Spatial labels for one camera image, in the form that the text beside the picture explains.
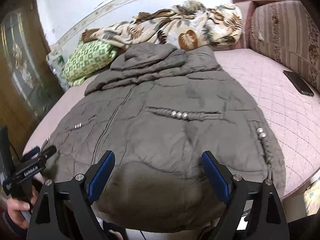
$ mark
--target black phone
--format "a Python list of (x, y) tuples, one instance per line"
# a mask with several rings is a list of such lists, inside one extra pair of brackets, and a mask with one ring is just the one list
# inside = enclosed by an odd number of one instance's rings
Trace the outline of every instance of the black phone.
[(287, 76), (287, 78), (289, 78), (299, 93), (311, 97), (315, 95), (307, 83), (297, 73), (286, 70), (284, 70), (283, 73)]

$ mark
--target floral blanket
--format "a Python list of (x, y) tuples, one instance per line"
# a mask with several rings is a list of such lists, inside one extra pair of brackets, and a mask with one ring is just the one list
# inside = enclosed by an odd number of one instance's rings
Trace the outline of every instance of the floral blanket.
[(134, 21), (99, 29), (91, 38), (125, 50), (146, 41), (191, 50), (207, 44), (233, 45), (240, 39), (241, 27), (242, 14), (238, 6), (228, 3), (207, 8), (198, 1), (188, 0), (153, 14), (140, 12)]

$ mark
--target green pillow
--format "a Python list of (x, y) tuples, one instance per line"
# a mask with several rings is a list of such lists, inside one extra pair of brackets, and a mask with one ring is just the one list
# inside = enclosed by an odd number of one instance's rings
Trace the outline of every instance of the green pillow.
[(98, 69), (108, 65), (117, 55), (118, 48), (104, 41), (83, 43), (79, 39), (78, 46), (63, 69), (68, 85), (79, 86)]

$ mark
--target pink bedspread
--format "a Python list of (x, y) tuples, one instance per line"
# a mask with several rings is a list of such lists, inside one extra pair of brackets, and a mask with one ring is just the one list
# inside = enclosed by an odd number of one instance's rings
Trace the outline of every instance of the pink bedspread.
[(285, 66), (251, 49), (217, 51), (219, 64), (256, 100), (284, 154), (292, 194), (320, 167), (320, 96), (300, 94), (282, 73)]

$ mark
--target person's sleeve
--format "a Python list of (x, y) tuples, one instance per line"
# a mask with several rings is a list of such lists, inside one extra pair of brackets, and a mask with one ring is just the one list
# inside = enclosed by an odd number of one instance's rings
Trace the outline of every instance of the person's sleeve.
[(5, 210), (2, 213), (2, 219), (5, 223), (5, 225), (8, 227), (8, 229), (18, 238), (21, 239), (27, 239), (27, 229), (23, 229), (21, 227), (19, 227), (18, 225), (16, 225), (10, 218), (8, 211)]

